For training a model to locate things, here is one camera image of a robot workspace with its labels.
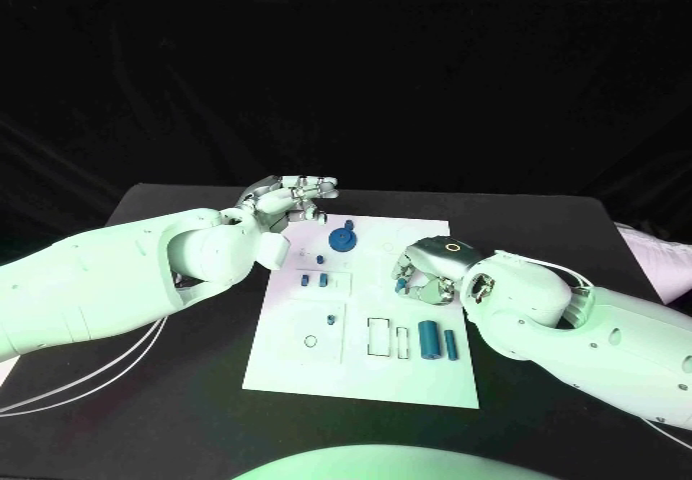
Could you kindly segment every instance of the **cable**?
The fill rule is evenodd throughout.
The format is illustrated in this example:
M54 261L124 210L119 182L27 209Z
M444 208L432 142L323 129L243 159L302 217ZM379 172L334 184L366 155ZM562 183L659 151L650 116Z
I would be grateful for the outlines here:
M108 363L104 367L101 367L93 373L91 373L89 375L86 375L85 377L82 377L79 380L73 381L72 383L69 383L67 385L63 385L60 388L56 388L54 390L52 390L50 392L44 393L43 395L39 395L37 397L33 397L30 398L29 400L24 400L18 403L16 403L14 405L10 405L7 407L3 407L0 409L0 412L7 412L8 410L13 410L14 408L26 405L27 403L31 403L46 397L49 397L50 395L54 395L56 393L62 392L63 390L66 390L67 388L73 387L75 385L78 385L79 383L85 382L89 378L92 378L95 375L98 375L105 369L108 369L112 365L115 365L115 363L118 363L122 358L134 351L134 349L141 345L141 343L144 342L144 340L147 339L147 337L150 336L151 332L154 331L155 327L160 325L160 328L158 330L155 331L155 335L154 335L154 338L151 339L151 342L150 344L147 345L147 348L144 349L144 351L141 352L140 356L137 357L137 359L134 360L134 362L128 365L128 367L122 370L122 372L119 372L118 375L115 375L115 377L111 378L111 380L108 380L104 384L101 384L96 388L93 388L92 390L89 390L86 393L78 395L76 397L70 398L69 400L65 400L63 402L59 402L59 403L54 403L53 405L49 405L47 407L42 407L42 408L37 408L34 410L26 410L23 412L16 412L16 413L0 413L0 418L1 417L11 417L14 415L24 415L27 413L34 413L34 412L40 412L42 410L47 410L49 408L54 408L60 405L65 405L66 403L70 403L73 402L75 400L79 400L80 398L83 398L86 395L91 395L93 392L96 392L98 390L101 390L105 386L108 386L129 370L131 368L137 365L137 362L141 360L141 358L144 357L144 355L147 354L148 352L148 349L153 347L154 345L154 342L155 342L155 339L158 338L158 334L161 333L161 330L163 330L163 327L165 325L165 320L167 320L167 316L157 320L154 325L151 326L151 328L148 329L148 332L144 334L144 336L141 337L141 339L138 340L138 342L132 345L132 347L129 348L129 350L127 350L127 352L111 362Z
M682 440L674 438L666 431L663 431L646 418L641 420L648 424L651 428L654 428L670 440L674 440L683 447L687 447L692 450L692 446L687 445Z
M579 273L576 273L573 270L563 267L562 265L556 265L555 263L543 262L542 260L536 260L535 258L524 257L523 255L517 255L516 253L504 252L503 250L497 250L497 252L501 252L503 254L510 255L511 257L519 258L526 262L536 263L537 265L543 265L545 267L552 267L552 268L556 268L558 270L562 270L569 275L572 275L572 277L576 279L576 281L579 282L579 287L584 287L584 285L588 285L589 287L594 286L594 284L591 283L588 278L584 277L584 275L581 275Z

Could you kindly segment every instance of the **blue small part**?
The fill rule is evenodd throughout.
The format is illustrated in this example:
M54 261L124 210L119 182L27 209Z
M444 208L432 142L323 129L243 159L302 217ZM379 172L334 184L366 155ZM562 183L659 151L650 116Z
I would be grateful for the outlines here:
M425 320L418 323L418 336L421 340L421 357L425 360L437 360L442 356L439 352L437 322Z
M454 342L454 332L451 330L444 331L444 343L447 343L447 358L450 360L458 360L457 344Z
M406 279L405 278L399 278L396 280L396 287L393 288L393 291L396 293L399 293L399 290L406 286Z
M357 238L356 232L353 232L353 222L346 220L346 224L341 228L337 228L328 234L328 246L337 252L347 252L353 250L356 246Z

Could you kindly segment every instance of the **white cloth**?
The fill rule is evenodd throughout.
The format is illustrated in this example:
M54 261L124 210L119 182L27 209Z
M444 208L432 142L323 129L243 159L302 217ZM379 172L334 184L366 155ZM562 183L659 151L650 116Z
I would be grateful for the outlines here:
M692 290L692 246L666 242L627 225L617 229L663 303Z

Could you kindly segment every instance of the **black table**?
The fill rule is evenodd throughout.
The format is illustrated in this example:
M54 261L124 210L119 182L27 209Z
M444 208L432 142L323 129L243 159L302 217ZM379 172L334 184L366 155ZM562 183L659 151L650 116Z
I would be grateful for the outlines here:
M108 224L225 208L239 193L240 188L138 185ZM451 234L486 251L537 257L595 284L657 300L592 199L346 190L323 206L331 213L448 220ZM473 325L480 410L242 390L268 274L256 265L226 293L171 317L140 365L95 395L0 419L0 474L227 479L287 455L363 443L455 450L565 479L692 474L684 448L533 363L496 354ZM141 334L140 329L23 357L1 404L92 371Z

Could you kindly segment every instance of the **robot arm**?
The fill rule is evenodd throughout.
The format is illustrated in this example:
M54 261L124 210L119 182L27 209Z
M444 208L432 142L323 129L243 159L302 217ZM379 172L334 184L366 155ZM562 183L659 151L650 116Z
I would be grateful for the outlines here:
M289 221L326 221L336 179L268 177L233 208L196 209L69 237L0 268L0 361L124 333L281 267ZM177 274L196 285L176 285Z
M424 247L428 268L450 239L425 240L413 251ZM562 382L633 415L692 429L692 319L605 288L571 288L548 268L506 252L483 260L473 252L458 253L462 276L439 275L431 283L451 280L488 346L509 358L536 362ZM411 271L418 257L408 258ZM452 270L438 271L450 275ZM405 278L398 267L393 277L398 282ZM429 291L428 286L419 291ZM399 295L439 304L419 291L402 287ZM556 328L562 318L572 328Z

